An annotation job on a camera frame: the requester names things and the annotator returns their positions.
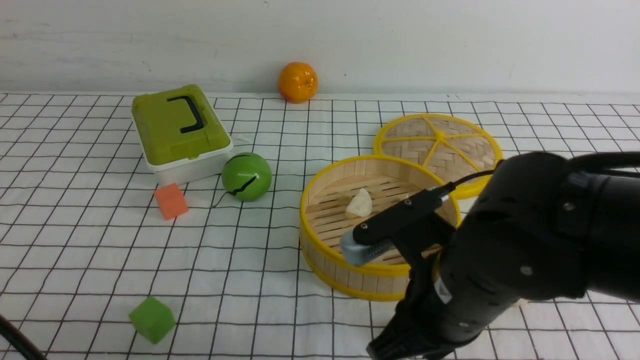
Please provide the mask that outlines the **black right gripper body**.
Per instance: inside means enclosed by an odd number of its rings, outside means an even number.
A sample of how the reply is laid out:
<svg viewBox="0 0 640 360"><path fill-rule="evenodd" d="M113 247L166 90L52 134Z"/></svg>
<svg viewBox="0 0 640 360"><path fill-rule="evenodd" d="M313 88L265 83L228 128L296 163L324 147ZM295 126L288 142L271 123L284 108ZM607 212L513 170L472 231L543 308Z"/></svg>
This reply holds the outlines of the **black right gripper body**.
<svg viewBox="0 0 640 360"><path fill-rule="evenodd" d="M476 246L530 234L523 219L467 219L461 230L445 219L422 219L402 230L392 242L410 266L409 284L391 321L368 344L368 355L441 360L473 342L517 300L515 284L480 278L496 274L498 261Z"/></svg>

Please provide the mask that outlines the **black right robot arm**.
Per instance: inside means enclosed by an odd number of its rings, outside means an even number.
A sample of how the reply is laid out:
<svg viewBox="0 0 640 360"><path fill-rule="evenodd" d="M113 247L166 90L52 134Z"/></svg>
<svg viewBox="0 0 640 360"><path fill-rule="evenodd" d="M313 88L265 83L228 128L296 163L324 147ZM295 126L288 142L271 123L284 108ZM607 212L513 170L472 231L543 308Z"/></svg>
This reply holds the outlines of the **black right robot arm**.
<svg viewBox="0 0 640 360"><path fill-rule="evenodd" d="M441 360L518 300L588 290L639 301L638 152L507 158L457 227L435 211L451 186L421 190L357 225L359 245L392 242L409 284L368 344L373 360Z"/></svg>

